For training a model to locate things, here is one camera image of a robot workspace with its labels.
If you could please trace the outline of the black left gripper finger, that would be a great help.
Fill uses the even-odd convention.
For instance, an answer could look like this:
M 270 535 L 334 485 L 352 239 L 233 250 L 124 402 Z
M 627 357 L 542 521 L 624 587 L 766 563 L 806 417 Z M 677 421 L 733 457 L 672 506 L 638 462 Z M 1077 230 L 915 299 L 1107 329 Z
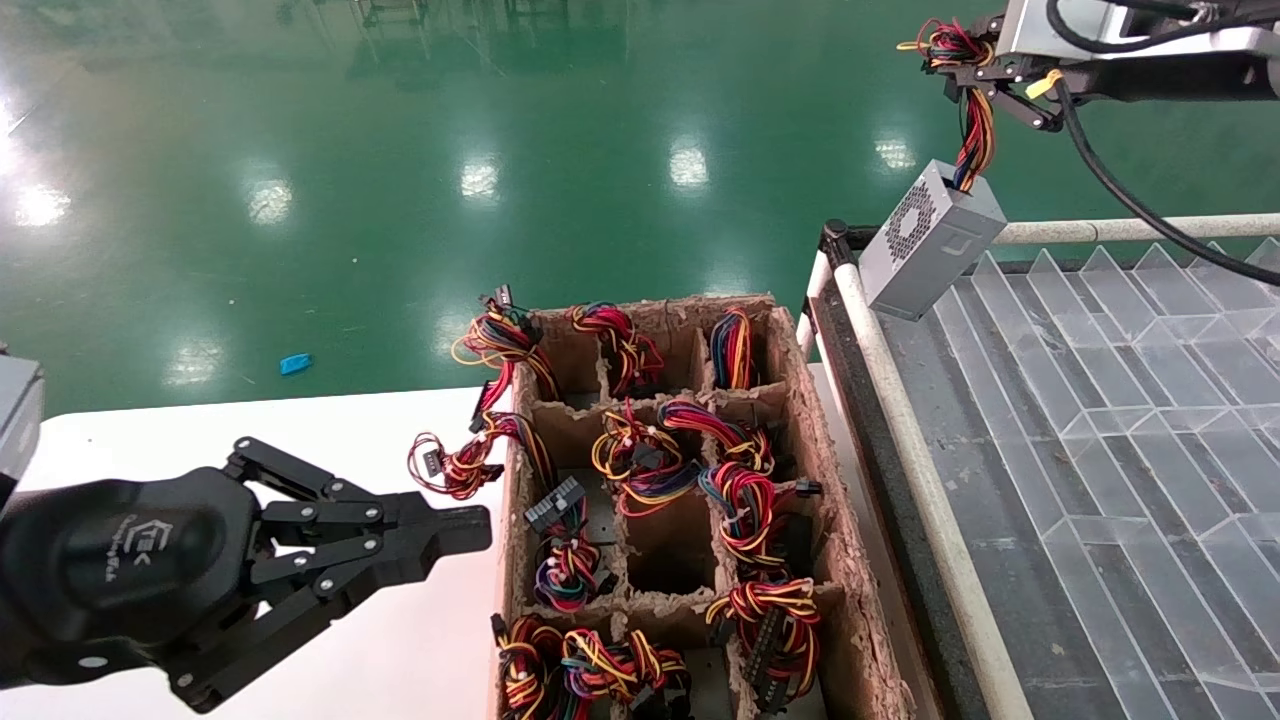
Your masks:
M 492 515 L 481 505 L 434 509 L 417 491 L 375 495 L 251 437 L 236 442 L 225 474 L 285 496 L 260 514 L 261 523 L 279 537 L 356 537 L 393 529 L 421 530 L 428 537 L 492 536 Z
M 440 559 L 490 544 L 488 530 L 385 530 L 255 561 L 237 594 L 269 610 L 173 661 L 172 689 L 209 714 L 376 592 L 425 582 Z

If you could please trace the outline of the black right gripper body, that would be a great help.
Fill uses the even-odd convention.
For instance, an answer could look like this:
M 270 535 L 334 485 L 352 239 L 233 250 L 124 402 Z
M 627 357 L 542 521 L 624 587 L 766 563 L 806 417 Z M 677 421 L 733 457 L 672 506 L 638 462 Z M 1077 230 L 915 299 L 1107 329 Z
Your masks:
M 1074 61 L 1070 90 L 1085 101 L 1272 102 L 1277 55 L 1196 53 Z

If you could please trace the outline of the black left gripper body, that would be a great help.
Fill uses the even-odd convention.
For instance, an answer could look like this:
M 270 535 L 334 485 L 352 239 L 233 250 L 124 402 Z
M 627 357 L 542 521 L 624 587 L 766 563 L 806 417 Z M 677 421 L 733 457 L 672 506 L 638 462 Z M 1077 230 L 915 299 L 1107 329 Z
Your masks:
M 3 688 L 163 667 L 248 621 L 260 509 L 214 468 L 15 495 L 3 512 Z

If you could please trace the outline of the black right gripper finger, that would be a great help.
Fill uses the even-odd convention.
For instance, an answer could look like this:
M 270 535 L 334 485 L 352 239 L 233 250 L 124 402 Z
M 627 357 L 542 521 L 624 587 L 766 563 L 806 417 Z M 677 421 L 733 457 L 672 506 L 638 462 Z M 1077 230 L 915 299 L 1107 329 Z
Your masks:
M 1002 61 L 989 42 L 941 42 L 940 74 L 947 88 L 1010 85 L 1016 67 Z
M 986 96 L 997 108 L 1016 120 L 1039 132 L 1057 133 L 1062 129 L 1062 118 L 1048 109 L 1019 96 L 1007 85 L 987 83 Z

